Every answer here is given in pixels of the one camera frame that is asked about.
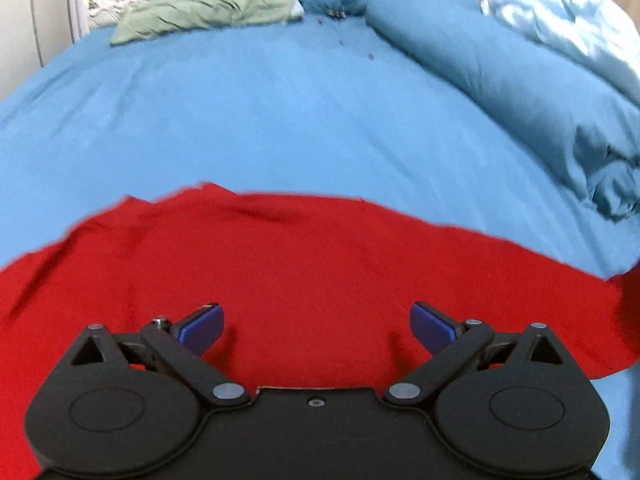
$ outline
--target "crumpled blanket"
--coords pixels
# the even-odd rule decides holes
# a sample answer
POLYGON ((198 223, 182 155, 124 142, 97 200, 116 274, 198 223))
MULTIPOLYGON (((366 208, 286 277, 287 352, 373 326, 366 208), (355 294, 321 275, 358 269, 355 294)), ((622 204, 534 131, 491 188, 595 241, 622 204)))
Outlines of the crumpled blanket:
POLYGON ((587 67, 640 106, 640 35, 612 0, 482 0, 481 8, 587 67))

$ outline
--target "silver screw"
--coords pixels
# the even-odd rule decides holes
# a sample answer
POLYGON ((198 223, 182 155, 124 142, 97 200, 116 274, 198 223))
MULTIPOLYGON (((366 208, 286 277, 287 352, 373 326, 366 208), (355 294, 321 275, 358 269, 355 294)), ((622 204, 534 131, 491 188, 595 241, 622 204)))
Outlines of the silver screw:
POLYGON ((411 383, 396 383, 389 388, 389 393, 396 399, 415 399, 420 395, 420 388, 411 383))
POLYGON ((220 400, 239 399, 244 395, 244 388, 236 383, 222 383, 213 388, 213 395, 220 400))

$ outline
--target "red fabric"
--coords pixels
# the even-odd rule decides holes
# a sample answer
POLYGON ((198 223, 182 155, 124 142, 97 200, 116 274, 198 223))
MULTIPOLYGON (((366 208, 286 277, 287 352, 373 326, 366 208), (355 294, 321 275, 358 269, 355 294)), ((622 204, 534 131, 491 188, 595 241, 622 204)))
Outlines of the red fabric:
POLYGON ((218 301, 226 331, 207 359, 246 386, 383 388, 428 357, 408 326, 425 300, 496 330, 549 323, 596 378, 640 353, 633 272, 603 282, 360 201, 213 185, 156 204, 130 198, 0 274, 0 478, 36 474, 24 412, 90 323, 131 332, 218 301))

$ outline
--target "blue gripper pad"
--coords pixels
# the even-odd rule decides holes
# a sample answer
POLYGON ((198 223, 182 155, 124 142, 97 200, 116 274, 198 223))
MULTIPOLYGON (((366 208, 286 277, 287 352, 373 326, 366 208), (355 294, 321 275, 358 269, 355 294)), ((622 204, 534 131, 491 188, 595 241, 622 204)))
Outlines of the blue gripper pad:
POLYGON ((418 304, 411 307, 409 325, 414 337, 431 354, 444 350, 458 338, 455 327, 448 325, 418 304))
POLYGON ((204 307, 179 324, 175 338, 194 354, 202 355, 222 335, 225 314, 219 305, 204 307))

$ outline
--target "triangular cutout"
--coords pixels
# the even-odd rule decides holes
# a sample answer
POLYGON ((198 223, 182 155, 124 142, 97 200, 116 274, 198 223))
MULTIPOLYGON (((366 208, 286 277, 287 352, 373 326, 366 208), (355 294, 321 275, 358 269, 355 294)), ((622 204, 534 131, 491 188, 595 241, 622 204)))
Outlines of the triangular cutout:
POLYGON ((87 365, 90 363, 101 363, 103 361, 104 358, 102 357, 102 352, 100 352, 100 349, 98 348, 97 343, 94 341, 94 338, 90 337, 84 342, 84 345, 82 345, 82 348, 76 354, 76 357, 74 357, 71 365, 79 366, 87 365))
POLYGON ((558 355, 548 338, 543 337, 531 354, 531 360, 539 363, 548 363, 550 365, 561 365, 562 358, 558 355))

